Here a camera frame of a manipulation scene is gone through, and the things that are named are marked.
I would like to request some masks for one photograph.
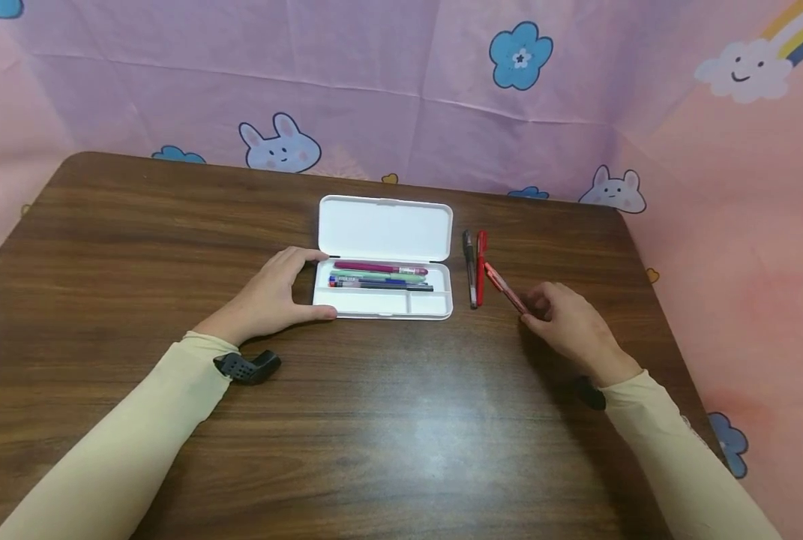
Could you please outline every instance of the wood grain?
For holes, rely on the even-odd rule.
[[[716,448],[617,211],[424,187],[84,153],[0,250],[0,523],[169,343],[276,251],[316,243],[326,194],[454,210],[445,322],[338,320],[249,343],[284,359],[231,387],[136,539],[668,538],[632,454],[488,286],[467,308],[460,232],[486,229],[516,290],[600,308]],[[310,301],[306,268],[294,286]]]

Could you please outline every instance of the hand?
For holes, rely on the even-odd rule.
[[[616,385],[641,373],[623,352],[595,307],[562,283],[540,283],[527,294],[531,312],[522,322],[556,352],[572,360],[597,386]]]
[[[240,294],[207,320],[195,326],[200,334],[213,335],[240,346],[250,338],[275,334],[309,320],[333,320],[332,306],[302,306],[293,303],[291,288],[306,261],[324,261],[329,255],[319,250],[289,247],[278,251]]]

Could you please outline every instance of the green pen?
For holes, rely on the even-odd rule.
[[[426,279],[424,275],[363,271],[332,271],[329,275],[334,275],[336,278],[397,279],[408,284],[420,284]]]

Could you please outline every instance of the bunny face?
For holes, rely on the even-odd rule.
[[[612,206],[628,214],[640,214],[647,207],[639,191],[640,183],[638,172],[632,169],[626,171],[623,178],[611,178],[608,167],[601,165],[593,177],[593,187],[578,202]]]
[[[250,169],[300,173],[311,169],[320,160],[320,145],[299,131],[293,118],[278,112],[272,117],[276,136],[260,136],[254,126],[243,121],[240,136],[248,145],[246,163]]]

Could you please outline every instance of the smiling cloud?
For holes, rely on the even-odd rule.
[[[776,47],[767,40],[738,41],[726,46],[719,58],[702,62],[695,70],[695,78],[708,83],[714,96],[752,103],[758,98],[784,96],[792,68],[787,59],[777,58]]]

